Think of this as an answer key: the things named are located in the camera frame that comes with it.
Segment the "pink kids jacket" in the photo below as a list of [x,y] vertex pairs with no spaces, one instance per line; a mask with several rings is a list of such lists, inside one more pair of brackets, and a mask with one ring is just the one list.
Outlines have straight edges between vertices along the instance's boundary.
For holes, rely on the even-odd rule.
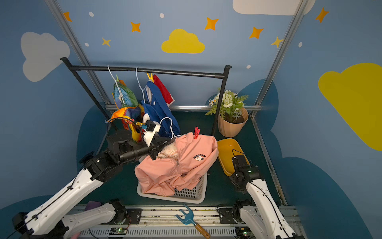
[[153,159],[146,156],[135,167],[142,193],[164,197],[175,191],[194,189],[218,157],[217,140],[211,135],[192,132],[175,138]]

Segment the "blue red white jacket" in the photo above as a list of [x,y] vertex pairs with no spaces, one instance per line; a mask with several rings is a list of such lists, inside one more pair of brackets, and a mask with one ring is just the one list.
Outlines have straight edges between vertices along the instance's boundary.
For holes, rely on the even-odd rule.
[[149,115],[150,120],[160,122],[164,117],[174,117],[160,89],[153,82],[147,82],[144,93],[146,103],[144,104],[142,100],[141,105],[145,113]]

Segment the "yellow clothespin top blue jacket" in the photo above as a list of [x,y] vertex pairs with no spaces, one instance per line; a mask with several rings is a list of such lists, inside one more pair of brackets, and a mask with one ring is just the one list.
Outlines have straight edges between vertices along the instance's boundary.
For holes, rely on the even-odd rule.
[[149,81],[154,83],[153,74],[152,73],[146,73],[146,74],[147,74],[147,77],[148,77]]

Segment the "white wire hanger pink jacket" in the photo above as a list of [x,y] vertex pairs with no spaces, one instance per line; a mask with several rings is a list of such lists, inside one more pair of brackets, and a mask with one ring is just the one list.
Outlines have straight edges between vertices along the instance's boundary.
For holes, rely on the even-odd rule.
[[160,131],[159,135],[162,137],[180,137],[183,134],[181,134],[179,124],[177,120],[174,117],[164,117],[160,120]]

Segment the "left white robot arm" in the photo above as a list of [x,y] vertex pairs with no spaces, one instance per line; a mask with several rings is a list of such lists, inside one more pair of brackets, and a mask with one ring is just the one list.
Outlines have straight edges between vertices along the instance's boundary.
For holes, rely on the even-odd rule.
[[107,149],[97,155],[87,154],[80,162],[83,168],[74,179],[53,197],[28,213],[16,214],[12,223],[22,239],[68,239],[93,226],[122,224],[128,218],[126,207],[114,199],[76,216],[68,215],[81,200],[101,187],[123,170],[124,164],[140,158],[155,158],[173,138],[161,137],[152,131],[145,132],[151,142],[136,142],[132,133],[119,129],[107,136]]

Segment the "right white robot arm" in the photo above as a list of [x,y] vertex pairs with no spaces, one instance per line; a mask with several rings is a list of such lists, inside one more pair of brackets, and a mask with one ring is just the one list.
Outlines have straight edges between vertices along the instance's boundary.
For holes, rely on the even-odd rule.
[[234,156],[232,163],[231,182],[253,200],[237,201],[232,209],[234,219],[246,224],[256,239],[303,239],[280,212],[258,167],[249,165],[244,155]]

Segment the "white hanger rainbow jacket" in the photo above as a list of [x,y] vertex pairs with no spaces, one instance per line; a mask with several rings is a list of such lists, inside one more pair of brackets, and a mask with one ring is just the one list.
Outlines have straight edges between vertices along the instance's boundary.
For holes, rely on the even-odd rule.
[[113,76],[113,74],[112,74],[112,72],[111,72],[111,70],[110,70],[110,67],[107,66],[107,68],[108,68],[108,71],[109,71],[109,73],[110,73],[112,79],[113,79],[114,82],[115,82],[115,86],[116,86],[116,88],[118,89],[118,92],[119,92],[119,96],[118,96],[118,98],[119,98],[119,100],[121,101],[122,105],[124,105],[124,104],[125,104],[125,101],[124,101],[124,98],[123,98],[123,93],[121,92],[121,89],[120,89],[120,87],[118,86],[118,82],[117,82],[117,80],[114,78],[114,76]]

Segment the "yellow plastic tray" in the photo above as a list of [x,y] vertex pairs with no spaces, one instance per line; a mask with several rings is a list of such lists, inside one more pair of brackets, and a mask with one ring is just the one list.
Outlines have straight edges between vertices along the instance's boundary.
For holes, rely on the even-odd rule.
[[246,164],[250,165],[243,149],[235,139],[222,139],[217,142],[217,145],[219,151],[218,160],[226,176],[230,177],[235,172],[232,162],[233,157],[240,157],[242,155],[246,160]]

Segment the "rainbow striped jacket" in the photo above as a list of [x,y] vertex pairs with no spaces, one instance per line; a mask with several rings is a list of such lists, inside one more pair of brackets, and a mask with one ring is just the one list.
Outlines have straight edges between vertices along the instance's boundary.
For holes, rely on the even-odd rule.
[[140,142],[142,141],[143,131],[141,129],[141,126],[137,126],[135,122],[138,121],[142,123],[144,116],[144,108],[141,104],[138,103],[135,94],[129,88],[127,88],[127,86],[122,80],[119,80],[118,86],[120,87],[121,92],[123,93],[125,104],[122,105],[121,101],[119,100],[119,92],[116,86],[114,85],[112,95],[114,99],[114,104],[117,107],[117,111],[115,111],[112,114],[111,118],[105,121],[105,123],[109,124],[115,120],[121,120],[124,129],[132,133],[132,139],[136,142]]

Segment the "beige faceted flower pot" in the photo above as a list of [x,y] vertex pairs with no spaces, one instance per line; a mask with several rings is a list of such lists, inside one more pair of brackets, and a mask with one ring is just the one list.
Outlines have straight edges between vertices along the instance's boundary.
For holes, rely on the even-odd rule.
[[243,129],[245,124],[247,123],[249,119],[248,111],[245,108],[242,108],[240,112],[242,113],[242,115],[238,118],[239,119],[238,123],[230,123],[226,121],[224,118],[222,118],[221,116],[219,116],[218,129],[219,129],[219,132],[224,137],[237,136],[240,133],[240,131]]

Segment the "white plastic laundry basket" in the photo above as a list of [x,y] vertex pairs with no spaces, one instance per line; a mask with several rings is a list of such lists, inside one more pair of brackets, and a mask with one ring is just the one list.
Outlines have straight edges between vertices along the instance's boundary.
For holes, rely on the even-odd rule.
[[143,193],[139,184],[137,186],[137,193],[141,197],[151,199],[166,200],[186,204],[200,204],[205,199],[205,194],[207,190],[207,180],[208,174],[206,173],[204,176],[200,177],[200,181],[194,189],[183,189],[182,191],[178,191],[177,189],[175,189],[175,194],[173,196],[168,197],[159,196],[156,194]]

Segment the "artificial white flowers plant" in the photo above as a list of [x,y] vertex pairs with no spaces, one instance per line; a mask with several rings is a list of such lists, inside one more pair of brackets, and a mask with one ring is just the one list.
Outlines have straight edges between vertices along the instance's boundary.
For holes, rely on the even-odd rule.
[[245,101],[249,98],[248,95],[239,95],[231,90],[225,90],[219,115],[222,119],[229,123],[244,122],[243,113],[241,111],[245,106]]

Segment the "blue garden fork tool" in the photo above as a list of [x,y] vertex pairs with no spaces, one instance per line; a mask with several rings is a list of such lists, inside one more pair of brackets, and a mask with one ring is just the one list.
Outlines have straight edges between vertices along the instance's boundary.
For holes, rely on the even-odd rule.
[[188,212],[185,212],[183,209],[179,210],[184,215],[184,218],[182,218],[179,215],[175,215],[175,217],[184,225],[193,225],[201,235],[203,235],[206,239],[210,239],[211,235],[200,224],[195,222],[194,213],[192,209],[186,204],[184,204],[183,206],[188,210]]

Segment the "purple silicone spatula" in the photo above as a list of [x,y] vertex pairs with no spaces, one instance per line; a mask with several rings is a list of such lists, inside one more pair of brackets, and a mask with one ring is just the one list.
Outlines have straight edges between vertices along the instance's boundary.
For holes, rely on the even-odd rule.
[[[89,201],[85,207],[85,211],[88,211],[88,210],[91,210],[91,209],[94,209],[94,208],[97,208],[101,206],[101,202],[96,202],[96,201]],[[78,239],[78,237],[80,236],[81,234],[81,231],[74,234],[71,239]]]

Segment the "black clothes rack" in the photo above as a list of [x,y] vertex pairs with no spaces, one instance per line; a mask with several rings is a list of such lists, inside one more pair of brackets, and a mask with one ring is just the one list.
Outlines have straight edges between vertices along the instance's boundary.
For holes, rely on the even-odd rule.
[[215,79],[221,79],[221,88],[220,88],[220,96],[218,99],[218,105],[216,114],[214,117],[214,122],[212,126],[211,135],[215,135],[217,127],[218,127],[218,119],[219,119],[219,111],[222,106],[222,97],[223,93],[226,88],[226,84],[228,81],[229,72],[232,68],[230,65],[226,65],[224,67],[223,73],[207,73],[207,72],[193,72],[193,71],[180,71],[180,70],[163,70],[163,69],[150,69],[150,68],[133,68],[133,67],[109,67],[109,66],[79,66],[79,65],[72,65],[71,62],[67,57],[62,57],[60,60],[65,64],[65,66],[68,68],[68,70],[74,75],[76,80],[80,83],[82,88],[85,90],[85,92],[88,94],[88,96],[91,98],[91,100],[95,103],[97,108],[101,111],[103,116],[106,119],[109,119],[108,113],[105,111],[105,107],[103,107],[98,100],[95,98],[91,90],[88,88],[86,83],[82,80],[80,75],[78,74],[79,71],[132,71],[132,72],[144,72],[144,73],[154,73],[154,74],[164,74],[164,75],[176,75],[176,76],[188,76],[188,77],[203,77],[203,78],[215,78]]

